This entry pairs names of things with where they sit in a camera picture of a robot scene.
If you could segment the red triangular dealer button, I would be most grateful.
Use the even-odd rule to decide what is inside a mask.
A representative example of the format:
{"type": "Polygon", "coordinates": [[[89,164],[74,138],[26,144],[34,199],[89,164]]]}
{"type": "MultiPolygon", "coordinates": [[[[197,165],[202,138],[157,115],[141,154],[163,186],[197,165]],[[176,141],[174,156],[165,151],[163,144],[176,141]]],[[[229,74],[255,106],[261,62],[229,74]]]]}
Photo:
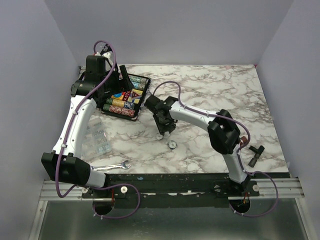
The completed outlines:
{"type": "Polygon", "coordinates": [[[128,98],[128,101],[134,104],[138,104],[140,102],[140,99],[142,97],[142,92],[136,92],[136,91],[132,91],[130,93],[130,96],[128,98]]]}

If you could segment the black poker set case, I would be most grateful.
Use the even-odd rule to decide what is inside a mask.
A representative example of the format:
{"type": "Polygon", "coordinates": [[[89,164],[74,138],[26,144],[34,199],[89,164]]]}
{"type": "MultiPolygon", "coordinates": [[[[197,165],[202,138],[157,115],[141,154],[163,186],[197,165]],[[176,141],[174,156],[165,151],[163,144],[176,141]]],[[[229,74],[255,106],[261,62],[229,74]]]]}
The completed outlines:
{"type": "MultiPolygon", "coordinates": [[[[150,79],[144,76],[130,74],[125,65],[118,65],[115,57],[115,52],[109,43],[106,41],[97,41],[93,45],[93,56],[102,56],[102,54],[111,51],[113,53],[113,65],[110,67],[107,62],[106,70],[117,72],[117,91],[110,98],[103,100],[95,100],[97,108],[105,114],[119,115],[121,118],[134,119],[138,116],[146,90],[149,87],[150,79]],[[141,99],[138,104],[128,101],[131,92],[142,92],[141,99]]],[[[101,87],[109,78],[109,73],[106,78],[97,86],[101,87]]]]}

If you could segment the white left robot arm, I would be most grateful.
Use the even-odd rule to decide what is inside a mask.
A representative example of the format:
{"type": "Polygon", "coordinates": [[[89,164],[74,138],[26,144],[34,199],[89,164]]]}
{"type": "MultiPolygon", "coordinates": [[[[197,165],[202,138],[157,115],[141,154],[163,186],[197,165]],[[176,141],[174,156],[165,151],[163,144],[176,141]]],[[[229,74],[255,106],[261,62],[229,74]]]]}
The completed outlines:
{"type": "Polygon", "coordinates": [[[106,175],[94,171],[82,157],[82,144],[89,120],[98,102],[107,92],[106,80],[116,77],[116,62],[110,52],[89,55],[82,79],[71,86],[69,112],[60,137],[50,153],[43,153],[41,163],[55,183],[92,187],[101,198],[107,197],[111,185],[106,175]]]}

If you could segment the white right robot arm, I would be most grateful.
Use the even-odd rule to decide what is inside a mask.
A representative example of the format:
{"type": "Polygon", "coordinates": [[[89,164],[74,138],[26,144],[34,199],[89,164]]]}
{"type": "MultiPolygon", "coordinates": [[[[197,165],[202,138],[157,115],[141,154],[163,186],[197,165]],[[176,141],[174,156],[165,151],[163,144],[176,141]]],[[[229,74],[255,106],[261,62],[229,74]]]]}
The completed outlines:
{"type": "Polygon", "coordinates": [[[240,148],[247,142],[246,137],[240,137],[241,131],[227,110],[218,113],[204,113],[200,109],[191,109],[182,106],[178,99],[172,96],[166,100],[151,95],[144,106],[153,113],[159,133],[172,133],[177,121],[183,121],[197,126],[208,133],[212,148],[222,154],[229,172],[230,191],[241,196],[248,190],[245,181],[247,174],[244,172],[240,148]]]}

